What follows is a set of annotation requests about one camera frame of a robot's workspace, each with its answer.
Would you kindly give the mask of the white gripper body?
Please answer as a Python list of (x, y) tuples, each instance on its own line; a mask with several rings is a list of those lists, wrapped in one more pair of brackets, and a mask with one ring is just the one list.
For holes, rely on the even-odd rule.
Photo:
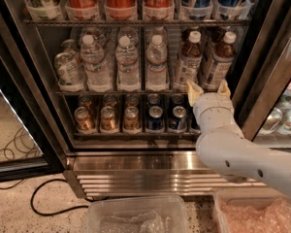
[(234, 119), (232, 101), (226, 95), (213, 92), (201, 95), (194, 103), (193, 113), (202, 133), (221, 128), (234, 134), (242, 133)]

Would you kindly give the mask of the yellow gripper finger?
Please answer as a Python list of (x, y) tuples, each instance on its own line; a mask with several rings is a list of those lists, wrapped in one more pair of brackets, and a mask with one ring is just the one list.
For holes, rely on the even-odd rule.
[(219, 88), (217, 90), (217, 93), (220, 95), (224, 95), (227, 98), (229, 98), (231, 96), (231, 91), (229, 89), (228, 83), (226, 80), (222, 80), (220, 82)]
[(204, 93), (203, 89), (193, 81), (188, 80), (185, 85), (188, 96), (188, 102), (191, 107), (194, 106), (197, 99)]

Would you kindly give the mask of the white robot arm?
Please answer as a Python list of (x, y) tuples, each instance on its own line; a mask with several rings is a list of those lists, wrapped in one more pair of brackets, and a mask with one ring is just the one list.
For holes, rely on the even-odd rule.
[(196, 142), (200, 160), (232, 183), (247, 178), (291, 197), (291, 153), (271, 150), (247, 140), (234, 119), (230, 89), (223, 81), (216, 92), (185, 84), (188, 102), (200, 126)]

